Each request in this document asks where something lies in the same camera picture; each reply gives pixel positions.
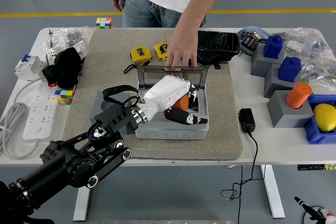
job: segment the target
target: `power adapter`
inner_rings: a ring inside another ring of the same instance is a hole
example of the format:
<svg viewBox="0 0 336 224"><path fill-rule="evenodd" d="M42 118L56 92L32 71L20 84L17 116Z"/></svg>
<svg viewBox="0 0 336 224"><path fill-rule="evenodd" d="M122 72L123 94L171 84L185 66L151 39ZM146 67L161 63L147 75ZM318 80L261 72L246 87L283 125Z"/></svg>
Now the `power adapter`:
<svg viewBox="0 0 336 224"><path fill-rule="evenodd" d="M238 113L238 119L244 133L253 132L256 128L256 123L254 122L252 110L250 108L241 109Z"/></svg>

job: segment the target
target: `yellow lemon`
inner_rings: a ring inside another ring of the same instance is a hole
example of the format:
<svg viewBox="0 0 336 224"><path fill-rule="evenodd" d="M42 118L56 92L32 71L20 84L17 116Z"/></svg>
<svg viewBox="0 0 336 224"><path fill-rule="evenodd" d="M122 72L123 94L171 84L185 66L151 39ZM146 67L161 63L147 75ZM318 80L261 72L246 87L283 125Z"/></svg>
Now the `yellow lemon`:
<svg viewBox="0 0 336 224"><path fill-rule="evenodd" d="M314 116L321 132L331 131L336 127L336 109L334 106L321 103L315 107Z"/></svg>

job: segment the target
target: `tape measure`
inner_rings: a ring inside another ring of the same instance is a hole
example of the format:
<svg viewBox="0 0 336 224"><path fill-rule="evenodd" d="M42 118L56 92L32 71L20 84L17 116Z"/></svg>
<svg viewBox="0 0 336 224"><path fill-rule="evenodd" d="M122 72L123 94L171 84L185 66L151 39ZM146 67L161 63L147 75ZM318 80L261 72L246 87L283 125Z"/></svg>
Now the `tape measure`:
<svg viewBox="0 0 336 224"><path fill-rule="evenodd" d="M167 59L167 46L167 42L163 42L155 46L157 56L161 61L165 61Z"/></svg>
<svg viewBox="0 0 336 224"><path fill-rule="evenodd" d="M147 47L136 47L131 51L131 57L134 64L143 64L152 59L151 52Z"/></svg>

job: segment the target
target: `gray floor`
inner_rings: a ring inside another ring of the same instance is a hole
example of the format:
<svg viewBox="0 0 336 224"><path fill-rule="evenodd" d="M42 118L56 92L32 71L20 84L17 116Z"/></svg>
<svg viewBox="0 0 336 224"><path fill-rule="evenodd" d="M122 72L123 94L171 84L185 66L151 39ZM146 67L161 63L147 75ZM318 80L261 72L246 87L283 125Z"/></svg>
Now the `gray floor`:
<svg viewBox="0 0 336 224"><path fill-rule="evenodd" d="M213 9L331 9L336 0L218 0ZM0 14L115 11L110 0L0 0ZM29 53L38 32L45 27L94 26L96 16L0 18L0 113L15 85L14 68ZM122 16L113 16L116 27ZM212 14L205 27L305 27L322 32L334 50L335 13ZM336 211L336 173L299 172L296 166L275 166L275 175L286 214L272 219L262 181L243 187L241 223L301 223L298 196L311 205ZM0 180L9 184L29 168L0 168ZM250 167L244 169L248 178ZM260 177L259 168L256 176ZM222 189L239 181L240 170L222 166L121 167L91 193L87 223L104 219L231 219L237 220L238 201L224 199ZM66 188L34 213L71 223L77 190Z"/></svg>

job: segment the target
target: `orange cup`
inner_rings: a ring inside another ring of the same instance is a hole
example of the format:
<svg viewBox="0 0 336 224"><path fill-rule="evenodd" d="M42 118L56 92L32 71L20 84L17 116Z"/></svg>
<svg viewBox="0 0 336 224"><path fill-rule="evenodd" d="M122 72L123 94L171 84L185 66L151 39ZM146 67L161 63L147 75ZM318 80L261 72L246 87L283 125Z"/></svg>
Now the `orange cup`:
<svg viewBox="0 0 336 224"><path fill-rule="evenodd" d="M180 110L187 110L188 106L189 106L189 96L188 94L185 94L181 99L175 102L175 104L172 107Z"/></svg>
<svg viewBox="0 0 336 224"><path fill-rule="evenodd" d="M312 88L308 84L304 82L297 83L286 97L287 105L293 109L300 108L312 91Z"/></svg>

